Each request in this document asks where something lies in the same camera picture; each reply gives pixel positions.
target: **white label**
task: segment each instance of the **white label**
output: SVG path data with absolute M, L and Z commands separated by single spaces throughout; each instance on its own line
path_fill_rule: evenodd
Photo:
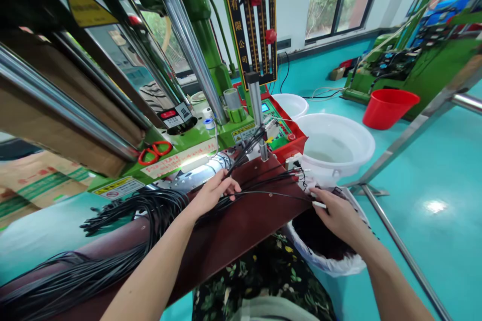
M 214 151 L 216 151 L 216 140 L 209 139 L 192 148 L 160 160 L 153 165 L 147 166 L 141 169 L 141 171 L 149 177 L 156 179 Z
M 163 119 L 164 124 L 168 128 L 173 128 L 177 125 L 184 124 L 187 122 L 190 118 L 192 118 L 192 114 L 189 111 L 189 108 L 187 105 L 182 102 L 179 104 L 177 107 L 174 108 L 179 115 L 176 115 L 175 117 L 169 118 L 169 119 Z
M 137 191 L 142 187 L 144 187 L 144 183 L 141 183 L 132 177 L 125 177 L 119 179 L 118 181 L 112 182 L 107 186 L 99 188 L 98 190 L 94 191 L 94 193 L 113 201 L 117 198 L 128 195 L 133 191 Z
M 256 126 L 254 123 L 251 123 L 241 129 L 238 129 L 234 132 L 232 132 L 232 138 L 234 139 L 234 142 L 240 143 L 243 140 L 247 140 L 252 137 L 252 135 L 256 132 Z
M 163 121 L 164 121 L 164 124 L 168 128 L 173 128 L 177 125 L 180 125 L 180 124 L 184 123 L 184 121 L 182 120 L 182 118 L 179 115 L 176 115 L 175 117 L 172 117 L 172 118 L 169 118 L 169 119 L 163 119 Z
M 187 107 L 186 103 L 182 102 L 179 104 L 177 107 L 174 108 L 177 110 L 177 113 L 179 116 L 182 118 L 183 122 L 188 121 L 190 118 L 192 118 L 192 114 L 189 111 L 189 108 Z

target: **person's left hand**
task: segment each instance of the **person's left hand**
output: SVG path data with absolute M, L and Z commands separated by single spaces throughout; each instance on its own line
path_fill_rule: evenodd
M 201 188 L 199 193 L 189 203 L 186 210 L 198 219 L 206 212 L 214 208 L 222 195 L 234 194 L 235 192 L 241 192 L 241 187 L 231 177 L 222 180 L 227 174 L 227 169 L 221 169 L 214 177 L 207 181 L 207 183 Z

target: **black sign with chinese characters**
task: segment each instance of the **black sign with chinese characters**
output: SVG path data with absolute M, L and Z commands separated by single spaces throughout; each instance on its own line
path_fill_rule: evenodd
M 268 18 L 266 17 L 266 2 L 261 0 L 261 6 L 258 6 L 258 26 L 260 27 L 260 43 L 261 43 L 261 59 L 263 60 L 263 74 L 270 72 L 270 54 L 268 45 L 266 44 L 266 30 L 268 28 Z
M 268 46 L 266 45 L 265 34 L 268 26 L 270 29 L 276 30 L 276 11 L 275 0 L 268 0 L 268 8 L 270 19 L 268 24 L 268 18 L 266 15 L 266 2 L 261 1 L 261 4 L 257 6 L 258 25 L 260 32 L 260 41 L 262 49 L 262 68 L 263 74 L 261 75 L 261 64 L 259 63 L 258 54 L 258 39 L 255 24 L 255 8 L 252 6 L 250 0 L 241 0 L 243 3 L 245 13 L 246 33 L 248 35 L 248 43 L 245 38 L 245 30 L 243 25 L 242 13 L 240 10 L 240 0 L 227 0 L 229 4 L 229 17 L 231 20 L 231 28 L 234 34 L 234 41 L 236 43 L 236 52 L 238 55 L 239 64 L 241 67 L 240 76 L 243 81 L 245 91 L 248 91 L 248 85 L 245 80 L 245 73 L 251 72 L 250 62 L 248 59 L 248 46 L 250 48 L 251 65 L 253 71 L 260 74 L 260 85 L 266 85 L 277 80 L 277 49 L 276 43 L 271 45 L 271 61 Z
M 258 56 L 258 37 L 256 35 L 255 25 L 255 9 L 252 7 L 250 0 L 244 0 L 243 8 L 245 9 L 246 29 L 248 31 L 248 40 L 250 42 L 251 65 L 253 71 L 260 72 L 260 60 Z
M 242 68 L 240 71 L 243 84 L 245 82 L 244 73 L 249 73 L 250 63 L 248 61 L 248 45 L 246 44 L 245 31 L 243 29 L 243 19 L 241 16 L 241 10 L 239 8 L 238 0 L 227 0 L 229 3 L 229 16 L 231 20 L 232 31 L 234 33 L 234 41 L 236 42 L 236 50 L 239 55 L 239 62 Z
M 270 9 L 270 29 L 276 31 L 276 0 L 268 0 L 268 7 Z M 276 42 L 271 44 L 271 70 L 273 72 L 273 79 L 278 79 L 278 57 L 273 54 L 278 53 Z

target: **floral pants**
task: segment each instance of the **floral pants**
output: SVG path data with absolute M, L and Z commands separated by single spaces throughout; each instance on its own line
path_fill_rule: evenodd
M 316 316 L 336 320 L 330 296 L 279 231 L 194 289 L 193 321 L 229 321 L 243 298 L 283 297 Z

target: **hand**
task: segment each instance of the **hand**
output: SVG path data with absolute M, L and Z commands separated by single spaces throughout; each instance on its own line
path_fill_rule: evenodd
M 226 178 L 224 181 L 222 180 L 226 174 L 227 169 L 221 169 L 216 173 L 201 188 L 196 197 L 189 203 L 189 206 L 186 207 L 186 211 L 189 210 L 195 219 L 213 209 L 222 195 L 241 192 L 241 187 L 231 177 Z
M 316 214 L 321 218 L 325 226 L 338 238 L 349 244 L 357 253 L 373 237 L 372 232 L 362 221 L 355 209 L 346 200 L 318 188 L 310 188 L 327 207 L 329 214 L 324 208 L 313 205 Z

